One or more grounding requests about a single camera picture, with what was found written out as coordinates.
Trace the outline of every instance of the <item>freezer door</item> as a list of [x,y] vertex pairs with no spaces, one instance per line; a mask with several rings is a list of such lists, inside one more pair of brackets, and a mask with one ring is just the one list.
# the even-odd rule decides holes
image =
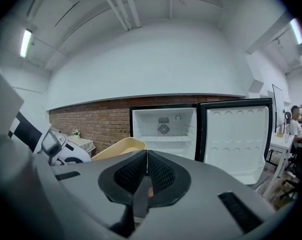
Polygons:
[[260,178],[272,132],[272,100],[244,99],[200,104],[200,161],[244,184]]

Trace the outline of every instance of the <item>door shelf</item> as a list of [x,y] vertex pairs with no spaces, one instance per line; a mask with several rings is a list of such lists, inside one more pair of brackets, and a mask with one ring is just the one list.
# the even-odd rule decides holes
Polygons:
[[141,136],[139,138],[144,142],[190,142],[192,141],[187,136]]

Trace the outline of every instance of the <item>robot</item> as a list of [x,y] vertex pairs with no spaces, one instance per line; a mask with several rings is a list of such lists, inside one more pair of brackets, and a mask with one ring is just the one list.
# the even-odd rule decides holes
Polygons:
[[8,136],[27,145],[34,155],[45,156],[50,166],[91,162],[90,155],[57,132],[45,119],[38,117],[34,108],[23,104],[13,120]]

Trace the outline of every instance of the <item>floor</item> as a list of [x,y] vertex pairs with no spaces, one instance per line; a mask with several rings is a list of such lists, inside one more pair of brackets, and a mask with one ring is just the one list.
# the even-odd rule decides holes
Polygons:
[[[272,162],[278,164],[281,158],[281,153],[278,152],[273,152],[272,155]],[[271,181],[274,173],[275,173],[276,167],[270,163],[266,163],[265,167],[264,167],[264,171],[266,173],[268,173],[270,176],[267,178],[267,180],[260,186],[260,188],[258,189],[257,193],[259,193],[260,195],[262,195],[264,193],[264,191],[266,190],[269,182]],[[289,183],[286,183],[285,185],[283,185],[284,180],[291,180],[294,182],[298,182],[299,180],[297,178],[292,178],[291,176],[289,176],[286,172],[283,173],[283,177],[282,178],[277,178],[270,193],[268,194],[268,196],[266,197],[266,200],[272,204],[272,206],[274,207],[275,210],[279,210],[281,207],[285,206],[286,204],[290,203],[293,201],[293,199],[289,196],[280,199],[280,196],[286,192],[288,192],[289,190],[293,189],[293,186],[290,185]]]

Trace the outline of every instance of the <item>table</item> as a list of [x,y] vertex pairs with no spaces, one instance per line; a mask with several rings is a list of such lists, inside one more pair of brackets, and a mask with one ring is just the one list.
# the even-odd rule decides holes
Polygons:
[[74,138],[74,136],[68,136],[69,141],[77,144],[81,149],[85,150],[91,156],[91,151],[95,149],[93,141],[85,138]]
[[291,152],[291,147],[293,144],[294,137],[295,137],[294,135],[290,135],[288,141],[285,142],[284,137],[278,137],[278,136],[276,136],[276,133],[274,133],[274,132],[272,133],[270,149],[280,152],[280,153],[282,153],[282,155],[281,155],[280,162],[277,165],[276,171],[273,175],[273,178],[272,178],[271,182],[269,183],[268,187],[266,188],[266,190],[263,194],[263,197],[266,197],[269,194],[277,177],[282,176],[283,171],[285,169],[284,160],[286,160],[286,163],[287,163],[287,161],[289,159],[289,154]]

